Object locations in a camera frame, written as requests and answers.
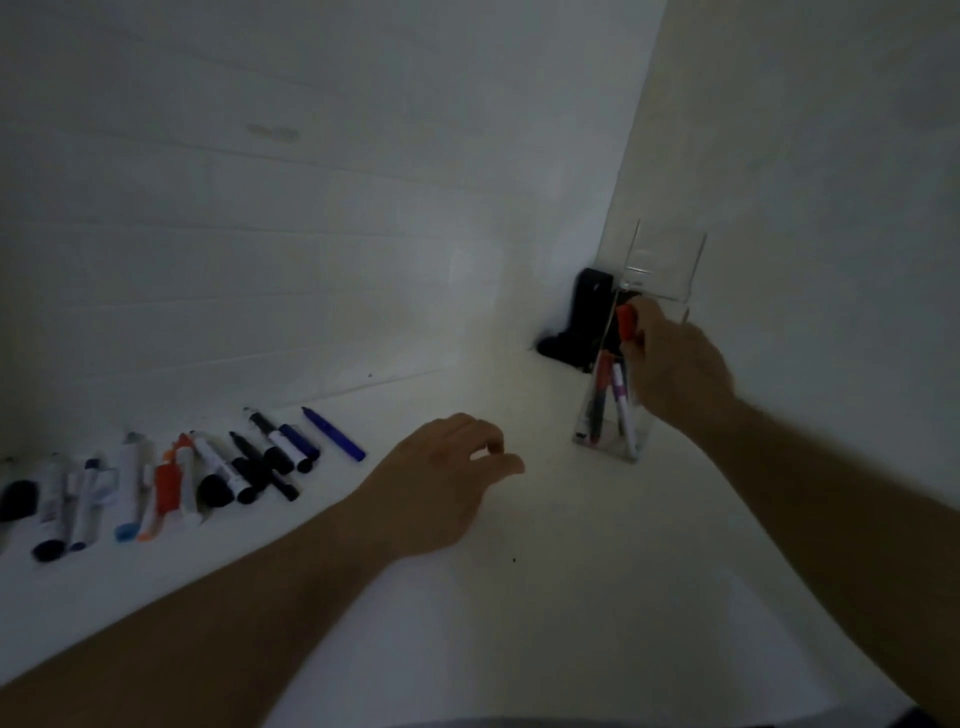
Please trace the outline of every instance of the hand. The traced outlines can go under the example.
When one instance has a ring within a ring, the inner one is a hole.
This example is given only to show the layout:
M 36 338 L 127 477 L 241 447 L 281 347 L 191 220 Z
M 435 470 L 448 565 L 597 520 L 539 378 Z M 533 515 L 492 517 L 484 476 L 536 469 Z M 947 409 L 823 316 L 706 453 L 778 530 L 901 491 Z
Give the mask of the hand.
M 487 455 L 471 459 L 484 449 Z M 503 451 L 499 427 L 461 413 L 397 445 L 344 505 L 389 558 L 414 556 L 458 542 L 487 489 L 524 471 L 518 455 Z
M 636 339 L 620 349 L 640 403 L 689 435 L 726 418 L 736 402 L 723 354 L 692 324 L 667 321 L 657 302 L 630 299 Z

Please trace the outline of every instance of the person's left hand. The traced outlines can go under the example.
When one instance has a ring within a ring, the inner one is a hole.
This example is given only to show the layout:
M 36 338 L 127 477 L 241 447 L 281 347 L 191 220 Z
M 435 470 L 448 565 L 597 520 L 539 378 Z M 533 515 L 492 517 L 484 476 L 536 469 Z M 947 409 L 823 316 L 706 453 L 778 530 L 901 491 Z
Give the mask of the person's left hand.
M 499 427 L 460 413 L 403 440 L 343 504 L 352 526 L 398 559 L 455 544 L 487 489 L 524 471 L 518 455 L 504 452 Z

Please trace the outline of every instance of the person's right arm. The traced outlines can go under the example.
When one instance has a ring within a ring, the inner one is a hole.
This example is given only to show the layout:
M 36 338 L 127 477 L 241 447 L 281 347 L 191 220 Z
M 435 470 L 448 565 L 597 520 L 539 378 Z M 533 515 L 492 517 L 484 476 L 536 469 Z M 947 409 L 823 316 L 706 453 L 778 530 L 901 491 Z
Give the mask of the person's right arm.
M 713 461 L 844 631 L 960 726 L 960 513 L 739 400 L 698 328 L 631 304 L 622 349 L 640 402 Z

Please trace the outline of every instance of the transparent pen holder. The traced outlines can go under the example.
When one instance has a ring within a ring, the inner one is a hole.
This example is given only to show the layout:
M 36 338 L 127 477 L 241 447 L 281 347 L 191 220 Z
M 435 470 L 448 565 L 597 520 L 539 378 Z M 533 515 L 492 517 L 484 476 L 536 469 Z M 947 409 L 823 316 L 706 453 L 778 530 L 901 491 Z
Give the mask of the transparent pen holder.
M 670 321 L 683 322 L 706 239 L 703 232 L 647 231 L 637 224 L 574 429 L 573 441 L 578 445 L 628 462 L 639 459 L 656 418 L 636 400 L 630 386 L 615 311 L 631 298 L 643 296 L 657 301 Z

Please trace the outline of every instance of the wall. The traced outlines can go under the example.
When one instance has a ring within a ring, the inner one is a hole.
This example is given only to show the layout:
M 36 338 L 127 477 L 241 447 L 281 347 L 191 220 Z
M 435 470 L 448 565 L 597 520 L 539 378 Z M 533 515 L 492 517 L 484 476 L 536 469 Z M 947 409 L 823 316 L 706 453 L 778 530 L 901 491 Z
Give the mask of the wall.
M 599 254 L 708 232 L 738 386 L 960 503 L 960 12 L 672 0 Z
M 0 444 L 529 347 L 595 255 L 662 6 L 8 4 Z

